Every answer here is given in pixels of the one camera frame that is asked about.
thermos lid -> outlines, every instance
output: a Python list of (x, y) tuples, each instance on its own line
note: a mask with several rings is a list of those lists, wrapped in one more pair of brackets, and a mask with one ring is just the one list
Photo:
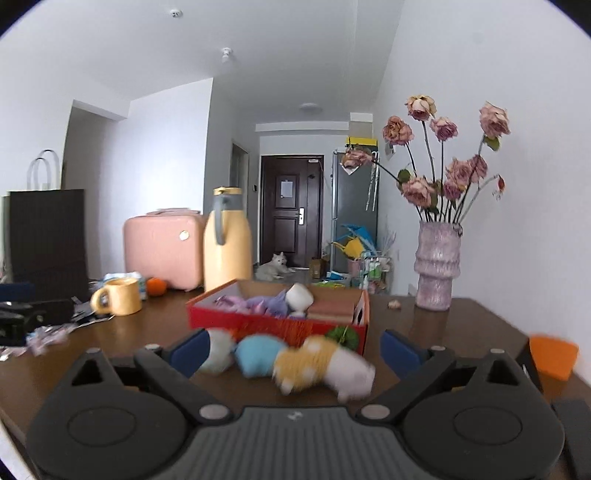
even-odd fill
[(221, 195), (222, 193), (228, 193), (230, 195), (242, 195), (242, 189), (238, 187), (218, 187), (214, 189), (214, 195)]

gray refrigerator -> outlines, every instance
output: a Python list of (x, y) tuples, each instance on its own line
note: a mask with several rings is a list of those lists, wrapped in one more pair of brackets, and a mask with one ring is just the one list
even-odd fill
[[(369, 209), (365, 210), (372, 169), (369, 166), (360, 167), (349, 175), (340, 166), (340, 160), (343, 156), (344, 153), (342, 152), (335, 151), (333, 153), (330, 232), (332, 241), (347, 234), (348, 231), (343, 227), (343, 224), (347, 223), (364, 226), (376, 241), (378, 205), (376, 204), (375, 210), (372, 210), (373, 192), (372, 201), (369, 202)], [(330, 247), (330, 269), (341, 273), (347, 273), (348, 271), (347, 257), (334, 245)]]

brown book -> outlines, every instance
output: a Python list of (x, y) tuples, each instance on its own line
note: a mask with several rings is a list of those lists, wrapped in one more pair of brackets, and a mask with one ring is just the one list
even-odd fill
[(308, 308), (309, 320), (351, 324), (355, 313), (355, 302), (336, 300), (316, 300)]

white ceiling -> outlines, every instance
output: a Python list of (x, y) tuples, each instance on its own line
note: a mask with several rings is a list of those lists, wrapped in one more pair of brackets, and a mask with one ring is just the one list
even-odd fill
[(257, 122), (347, 120), (372, 105), (402, 2), (43, 0), (10, 34), (131, 99), (213, 76)]

yellow mug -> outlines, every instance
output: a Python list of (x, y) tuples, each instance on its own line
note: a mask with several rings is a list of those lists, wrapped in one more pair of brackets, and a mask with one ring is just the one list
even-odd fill
[[(107, 305), (103, 306), (102, 297), (107, 298)], [(111, 313), (122, 317), (139, 312), (142, 300), (139, 297), (139, 283), (136, 278), (114, 278), (105, 286), (94, 292), (90, 299), (90, 306), (95, 313)]]

